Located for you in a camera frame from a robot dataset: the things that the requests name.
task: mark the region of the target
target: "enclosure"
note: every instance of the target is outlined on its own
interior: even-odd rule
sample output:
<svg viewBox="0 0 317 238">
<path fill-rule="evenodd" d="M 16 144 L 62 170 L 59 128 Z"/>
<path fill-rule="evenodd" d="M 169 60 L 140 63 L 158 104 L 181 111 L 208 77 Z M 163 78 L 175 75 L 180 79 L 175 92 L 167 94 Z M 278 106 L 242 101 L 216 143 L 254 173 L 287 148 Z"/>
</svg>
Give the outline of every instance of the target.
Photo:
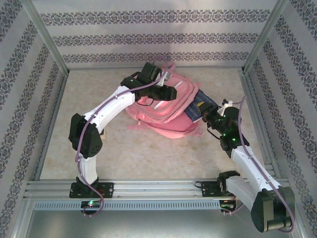
<svg viewBox="0 0 317 238">
<path fill-rule="evenodd" d="M 316 0 L 2 0 L 0 237 L 317 237 Z M 146 62 L 176 63 L 215 102 L 239 102 L 254 154 L 295 194 L 291 235 L 259 233 L 245 207 L 223 216 L 196 181 L 242 169 L 201 121 L 169 139 L 124 110 L 97 156 L 113 197 L 95 218 L 70 199 L 70 120 Z"/>
</svg>

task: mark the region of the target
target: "black plastic housing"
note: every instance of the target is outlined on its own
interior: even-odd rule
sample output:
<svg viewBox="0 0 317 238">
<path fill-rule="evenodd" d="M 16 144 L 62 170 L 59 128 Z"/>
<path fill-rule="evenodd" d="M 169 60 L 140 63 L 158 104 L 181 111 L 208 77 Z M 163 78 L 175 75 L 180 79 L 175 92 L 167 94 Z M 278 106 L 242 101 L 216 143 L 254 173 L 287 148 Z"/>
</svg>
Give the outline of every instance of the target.
<svg viewBox="0 0 317 238">
<path fill-rule="evenodd" d="M 70 122 L 70 132 L 69 132 L 69 141 L 72 143 L 72 147 L 74 150 L 77 150 L 78 143 L 80 139 L 81 132 L 87 123 L 87 120 L 84 116 L 76 113 L 71 118 Z M 89 124 L 84 137 L 83 142 L 81 144 L 80 153 L 84 156 L 85 159 L 88 157 L 95 156 L 102 148 L 103 142 L 100 138 L 98 129 L 96 128 L 96 124 Z"/>
<path fill-rule="evenodd" d="M 90 186 L 97 190 L 103 198 L 112 198 L 114 183 L 112 182 L 99 182 L 96 179 Z M 69 192 L 70 198 L 99 198 L 99 195 L 91 190 L 86 184 L 76 177 L 76 182 L 73 182 Z"/>
<path fill-rule="evenodd" d="M 223 116 L 217 112 L 218 109 L 218 106 L 208 103 L 199 106 L 203 121 L 207 123 L 207 127 L 217 130 L 222 135 L 220 146 L 231 157 L 232 149 L 242 145 L 238 127 L 239 109 L 228 107 L 224 110 Z M 242 138 L 245 145 L 249 146 L 250 144 L 244 135 L 242 135 Z"/>
<path fill-rule="evenodd" d="M 287 205 L 295 214 L 295 195 L 290 187 L 279 187 Z M 268 232 L 292 226 L 291 218 L 282 201 L 273 190 L 263 189 L 257 194 L 251 209 L 251 217 L 259 232 Z"/>
<path fill-rule="evenodd" d="M 129 77 L 126 77 L 121 82 L 121 86 L 126 86 L 130 89 L 141 87 L 154 82 L 158 75 L 162 74 L 162 69 L 146 63 L 141 72 L 136 72 Z M 177 91 L 174 87 L 166 85 L 153 85 L 135 92 L 135 100 L 138 101 L 141 97 L 148 96 L 153 100 L 172 101 L 176 99 Z"/>
</svg>

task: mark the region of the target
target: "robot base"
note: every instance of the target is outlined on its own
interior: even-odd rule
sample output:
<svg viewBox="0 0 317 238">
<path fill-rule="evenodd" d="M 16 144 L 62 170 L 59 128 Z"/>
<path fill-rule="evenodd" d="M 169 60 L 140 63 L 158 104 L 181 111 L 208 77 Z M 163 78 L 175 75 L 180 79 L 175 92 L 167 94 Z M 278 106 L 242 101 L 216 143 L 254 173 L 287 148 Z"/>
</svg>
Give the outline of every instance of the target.
<svg viewBox="0 0 317 238">
<path fill-rule="evenodd" d="M 226 189 L 226 179 L 232 176 L 240 176 L 237 171 L 226 171 L 219 174 L 217 181 L 202 181 L 201 189 L 203 197 L 226 197 L 234 196 Z M 236 209 L 236 200 L 221 200 L 220 206 L 224 208 L 222 212 L 234 211 Z"/>
<path fill-rule="evenodd" d="M 113 195 L 113 185 L 112 182 L 99 182 L 99 179 L 91 184 L 91 186 L 96 189 L 103 198 L 112 198 Z M 87 185 L 83 184 L 81 180 L 76 177 L 76 182 L 71 184 L 70 198 L 99 198 L 99 195 L 93 192 Z"/>
</svg>

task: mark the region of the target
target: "aluminum frame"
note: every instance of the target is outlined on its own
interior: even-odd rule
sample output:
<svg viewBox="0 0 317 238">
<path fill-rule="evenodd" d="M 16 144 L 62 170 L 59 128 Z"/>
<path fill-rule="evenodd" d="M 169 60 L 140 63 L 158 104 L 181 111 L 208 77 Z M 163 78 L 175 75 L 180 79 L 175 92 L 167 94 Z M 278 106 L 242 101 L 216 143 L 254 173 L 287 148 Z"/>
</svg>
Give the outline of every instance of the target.
<svg viewBox="0 0 317 238">
<path fill-rule="evenodd" d="M 233 197 L 203 198 L 201 190 L 194 186 L 198 180 L 215 179 L 101 180 L 101 182 L 114 183 L 113 198 L 105 199 L 104 210 L 210 210 L 220 209 L 220 200 L 233 199 Z M 277 181 L 282 186 L 288 186 L 287 179 L 280 178 Z M 81 201 L 89 199 L 69 198 L 72 182 L 75 181 L 52 179 L 28 182 L 11 238 L 26 237 L 34 211 L 81 210 Z M 299 216 L 296 226 L 292 237 L 306 238 L 303 222 Z"/>
<path fill-rule="evenodd" d="M 258 104 L 256 103 L 257 100 L 255 97 L 254 91 L 252 90 L 249 76 L 243 70 L 238 70 L 238 73 L 240 76 L 243 91 L 245 95 L 247 96 L 249 112 L 251 115 L 256 136 L 258 138 L 263 160 L 264 162 L 271 163 L 273 167 L 273 171 L 275 173 L 275 177 L 277 179 L 282 178 L 269 138 L 268 138 L 268 135 L 267 135 L 267 132 L 265 130 L 265 125 L 264 125 L 263 118 L 261 116 L 260 108 Z"/>
<path fill-rule="evenodd" d="M 39 12 L 36 10 L 34 3 L 32 0 L 21 0 L 23 7 L 25 8 L 26 12 L 28 13 L 29 17 L 31 18 L 33 24 L 36 26 L 36 29 L 40 33 L 44 43 L 46 44 L 48 50 L 52 54 L 54 60 L 56 61 L 57 65 L 59 66 L 60 70 L 63 72 L 64 75 L 69 73 L 69 69 L 66 65 L 66 62 L 62 55 L 60 54 L 52 36 L 50 35 L 44 21 L 42 20 Z"/>
<path fill-rule="evenodd" d="M 284 8 L 286 7 L 288 3 L 289 3 L 289 0 L 277 0 L 271 14 L 269 15 L 265 23 L 265 26 L 263 27 L 262 32 L 257 38 L 256 43 L 252 47 L 251 52 L 249 53 L 249 56 L 246 60 L 246 63 L 243 66 L 244 72 L 250 71 L 250 68 L 252 67 L 254 61 L 258 57 L 258 54 L 260 53 L 262 46 L 266 42 L 269 34 L 274 28 L 274 25 L 276 24 L 278 18 L 280 17 L 282 11 L 284 10 Z"/>
</svg>

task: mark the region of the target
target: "damask pattern border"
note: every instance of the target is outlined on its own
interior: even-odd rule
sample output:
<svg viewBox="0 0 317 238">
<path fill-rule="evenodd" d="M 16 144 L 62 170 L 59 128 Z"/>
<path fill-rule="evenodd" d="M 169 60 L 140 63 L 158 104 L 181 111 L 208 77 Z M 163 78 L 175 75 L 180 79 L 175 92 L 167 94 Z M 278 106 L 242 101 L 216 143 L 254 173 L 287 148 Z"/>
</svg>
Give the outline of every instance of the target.
<svg viewBox="0 0 317 238">
<path fill-rule="evenodd" d="M 293 176 L 293 180 L 295 181 L 295 186 L 298 190 L 298 194 L 300 195 L 303 208 L 306 211 L 306 217 L 310 221 L 314 236 L 317 236 L 317 220 L 315 216 L 317 210 L 315 205 L 313 205 L 313 197 L 309 194 L 310 190 L 307 188 L 307 182 L 305 181 L 304 174 L 301 167 L 299 166 L 299 161 L 297 160 L 294 149 L 292 148 L 292 143 L 289 140 L 289 136 L 287 135 L 283 119 L 281 118 L 280 112 L 276 105 L 276 101 L 267 82 L 265 72 L 259 59 L 256 59 L 253 64 L 253 68 L 257 74 L 268 109 L 271 113 L 271 117 L 277 130 L 278 138 L 280 140 L 284 155 L 286 156 L 286 161 L 290 168 L 290 173 Z"/>
<path fill-rule="evenodd" d="M 60 93 L 61 93 L 61 91 L 62 91 L 62 87 L 63 87 L 64 80 L 66 80 L 66 77 L 65 77 L 65 76 L 63 76 L 63 79 L 61 80 L 60 86 L 59 86 L 59 88 L 58 88 L 56 100 L 55 100 L 55 102 L 54 102 L 54 107 L 53 107 L 53 109 L 52 109 L 52 114 L 51 114 L 51 117 L 50 117 L 50 119 L 49 119 L 48 129 L 47 129 L 47 132 L 46 132 L 46 135 L 45 135 L 45 139 L 44 139 L 44 142 L 43 142 L 43 146 L 42 146 L 41 151 L 40 151 L 40 155 L 39 155 L 39 157 L 38 157 L 38 159 L 37 159 L 37 163 L 36 163 L 36 166 L 35 166 L 35 169 L 34 169 L 34 174 L 33 174 L 32 180 L 35 179 L 36 174 L 37 174 L 38 169 L 39 169 L 40 159 L 41 159 L 41 157 L 42 157 L 42 155 L 43 155 L 43 152 L 44 152 L 44 149 L 45 149 L 45 145 L 46 145 L 46 141 L 47 141 L 47 139 L 48 139 L 48 137 L 49 137 L 49 132 L 50 132 L 50 131 L 49 131 L 49 128 L 51 127 L 51 124 L 52 124 L 52 122 L 53 122 L 54 112 L 55 112 L 56 107 L 57 107 L 57 104 L 58 104 L 58 100 L 59 100 L 59 97 L 60 97 Z"/>
<path fill-rule="evenodd" d="M 22 9 L 19 0 L 7 0 L 0 10 L 0 42 L 3 41 L 5 35 L 11 28 L 12 23 Z"/>
<path fill-rule="evenodd" d="M 296 41 L 296 38 L 289 26 L 287 25 L 284 17 L 280 17 L 275 25 L 275 30 L 280 36 L 284 47 L 286 48 L 289 57 L 292 59 L 299 76 L 301 77 L 306 91 L 309 93 L 310 98 L 313 100 L 315 109 L 317 109 L 317 80 L 316 73 L 310 66 L 310 62 L 305 57 L 305 53 Z"/>
<path fill-rule="evenodd" d="M 46 26 L 178 22 L 265 22 L 268 9 L 147 10 L 42 13 Z"/>
<path fill-rule="evenodd" d="M 0 78 L 0 111 L 2 110 L 2 105 L 5 103 L 5 99 L 11 91 L 11 87 L 16 80 L 18 72 L 20 71 L 25 58 L 33 45 L 34 39 L 38 31 L 36 30 L 34 24 L 30 21 L 26 29 L 23 32 L 22 38 L 19 40 L 14 53 L 4 69 L 3 74 Z"/>
<path fill-rule="evenodd" d="M 48 106 L 58 72 L 58 65 L 56 62 L 54 62 L 45 89 L 43 91 L 40 104 L 38 105 L 36 115 L 34 116 L 34 120 L 31 125 L 31 130 L 27 137 L 27 142 L 25 143 L 23 152 L 21 154 L 19 165 L 16 168 L 16 172 L 14 174 L 15 179 L 12 180 L 12 185 L 9 189 L 10 193 L 7 195 L 8 199 L 5 201 L 4 209 L 1 212 L 2 215 L 0 217 L 0 237 L 5 237 L 5 233 L 9 228 L 11 216 L 13 214 L 13 209 L 19 197 L 21 186 L 25 178 L 27 168 L 29 166 L 29 161 L 33 153 L 34 145 L 36 143 L 38 134 L 40 132 L 40 128 L 42 126 L 46 108 Z"/>
<path fill-rule="evenodd" d="M 101 45 L 140 45 L 140 44 L 210 44 L 246 43 L 252 44 L 258 33 L 169 33 L 169 34 L 128 34 L 95 36 L 53 37 L 58 47 L 101 46 Z"/>
<path fill-rule="evenodd" d="M 249 52 L 163 52 L 63 55 L 66 63 L 246 60 Z"/>
<path fill-rule="evenodd" d="M 283 174 L 283 172 L 282 172 L 282 170 L 281 170 L 281 166 L 280 166 L 280 164 L 279 164 L 279 161 L 276 159 L 276 152 L 275 152 L 275 149 L 274 149 L 274 146 L 273 146 L 273 143 L 272 143 L 272 139 L 271 139 L 271 136 L 270 136 L 270 134 L 269 134 L 269 132 L 268 132 L 268 127 L 267 127 L 266 122 L 265 122 L 265 117 L 264 117 L 263 112 L 262 112 L 262 109 L 261 109 L 261 107 L 260 107 L 260 102 L 259 102 L 259 99 L 258 99 L 258 97 L 257 97 L 257 93 L 256 93 L 256 91 L 255 91 L 255 89 L 254 89 L 254 86 L 253 86 L 253 83 L 252 83 L 252 78 L 251 78 L 251 75 L 250 75 L 249 72 L 248 72 L 248 77 L 249 77 L 249 80 L 250 80 L 250 83 L 251 83 L 251 86 L 252 86 L 252 90 L 253 90 L 253 92 L 254 92 L 255 99 L 256 99 L 257 104 L 258 104 L 258 106 L 259 106 L 259 111 L 260 111 L 261 117 L 262 117 L 262 119 L 263 119 L 263 124 L 264 124 L 265 130 L 266 130 L 266 134 L 267 134 L 267 137 L 268 137 L 270 146 L 271 146 L 271 148 L 272 148 L 272 152 L 273 152 L 274 158 L 275 158 L 276 163 L 277 163 L 277 166 L 278 166 L 278 170 L 279 170 L 280 174 Z"/>
<path fill-rule="evenodd" d="M 50 52 L 44 44 L 35 61 L 33 70 L 31 71 L 22 95 L 20 96 L 20 100 L 16 107 L 16 110 L 14 111 L 12 121 L 9 123 L 8 129 L 6 130 L 7 133 L 3 137 L 0 148 L 0 179 L 2 178 L 2 174 L 5 171 L 5 165 L 8 163 L 8 160 L 11 156 L 13 145 L 16 143 L 22 123 L 29 109 L 33 94 L 35 92 L 38 81 L 40 80 L 43 68 L 46 64 L 49 54 Z"/>
<path fill-rule="evenodd" d="M 314 141 L 312 131 L 306 123 L 306 118 L 301 111 L 300 105 L 297 103 L 297 99 L 293 93 L 291 84 L 289 83 L 282 68 L 281 62 L 279 61 L 269 40 L 267 40 L 264 44 L 263 51 L 265 52 L 274 76 L 276 77 L 276 81 L 281 89 L 281 93 L 297 128 L 299 137 L 302 140 L 302 144 L 305 146 L 305 151 L 308 154 L 308 158 L 311 160 L 311 165 L 314 168 L 314 172 L 317 173 L 317 143 Z"/>
<path fill-rule="evenodd" d="M 303 22 L 317 40 L 317 7 L 312 0 L 291 0 L 292 5 L 302 17 Z"/>
</svg>

